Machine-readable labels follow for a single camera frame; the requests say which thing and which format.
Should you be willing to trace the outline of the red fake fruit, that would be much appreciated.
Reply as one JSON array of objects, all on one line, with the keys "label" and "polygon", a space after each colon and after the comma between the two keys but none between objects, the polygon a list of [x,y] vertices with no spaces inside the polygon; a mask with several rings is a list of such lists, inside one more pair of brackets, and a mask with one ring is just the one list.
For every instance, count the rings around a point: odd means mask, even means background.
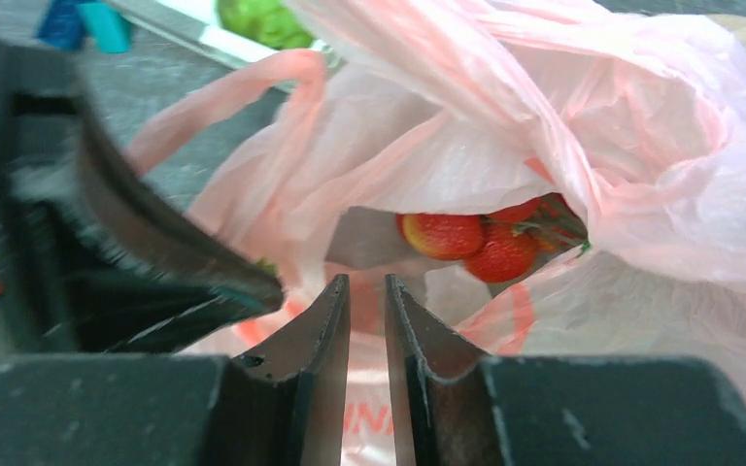
[{"label": "red fake fruit", "polygon": [[483,283],[523,278],[545,256],[588,243],[585,224],[557,193],[488,214],[397,214],[395,224],[416,252],[457,262]]}]

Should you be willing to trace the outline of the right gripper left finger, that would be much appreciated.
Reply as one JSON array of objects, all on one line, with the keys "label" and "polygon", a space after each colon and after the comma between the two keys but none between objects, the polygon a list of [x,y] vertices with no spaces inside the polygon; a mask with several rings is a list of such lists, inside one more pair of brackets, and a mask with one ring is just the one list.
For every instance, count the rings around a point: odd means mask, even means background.
[{"label": "right gripper left finger", "polygon": [[218,400],[220,465],[341,461],[351,326],[337,275],[302,314],[233,358]]}]

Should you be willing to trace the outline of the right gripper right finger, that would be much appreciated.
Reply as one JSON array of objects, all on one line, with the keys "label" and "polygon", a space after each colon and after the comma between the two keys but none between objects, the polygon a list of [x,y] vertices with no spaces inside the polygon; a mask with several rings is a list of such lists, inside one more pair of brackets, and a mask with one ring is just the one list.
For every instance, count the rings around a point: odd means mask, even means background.
[{"label": "right gripper right finger", "polygon": [[397,464],[503,464],[493,399],[479,366],[486,352],[421,305],[397,276],[385,283]]}]

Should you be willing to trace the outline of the green fake fruit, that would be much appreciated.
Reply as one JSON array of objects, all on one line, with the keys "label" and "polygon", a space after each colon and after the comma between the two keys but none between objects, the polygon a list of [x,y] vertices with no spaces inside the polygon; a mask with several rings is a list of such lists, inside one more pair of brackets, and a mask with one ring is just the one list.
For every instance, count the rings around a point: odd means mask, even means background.
[{"label": "green fake fruit", "polygon": [[315,37],[278,0],[218,0],[223,29],[273,50],[309,48]]}]

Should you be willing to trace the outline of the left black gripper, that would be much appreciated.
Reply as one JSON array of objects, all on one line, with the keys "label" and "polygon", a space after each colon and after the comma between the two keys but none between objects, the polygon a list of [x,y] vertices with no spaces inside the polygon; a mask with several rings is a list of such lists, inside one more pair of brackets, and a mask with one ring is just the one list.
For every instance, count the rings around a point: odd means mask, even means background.
[{"label": "left black gripper", "polygon": [[[47,170],[72,175],[48,183]],[[106,135],[74,61],[0,40],[0,360],[88,350],[65,256],[79,250],[65,211],[77,202],[117,265],[173,288],[177,312],[146,325],[131,350],[182,350],[279,311],[277,276],[203,232],[136,175]]]}]

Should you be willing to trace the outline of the pink plastic bag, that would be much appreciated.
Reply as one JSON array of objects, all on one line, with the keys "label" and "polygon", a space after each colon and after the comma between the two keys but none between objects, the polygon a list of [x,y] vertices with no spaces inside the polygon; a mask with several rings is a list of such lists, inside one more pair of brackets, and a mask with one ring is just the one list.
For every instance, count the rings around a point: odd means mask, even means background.
[{"label": "pink plastic bag", "polygon": [[274,262],[288,306],[325,283],[352,208],[481,214],[556,191],[585,222],[573,249],[495,298],[456,266],[378,264],[501,354],[689,353],[746,400],[746,50],[708,17],[592,1],[293,1],[344,59],[273,54],[152,117],[127,154],[149,172],[274,83],[296,89],[189,210]]}]

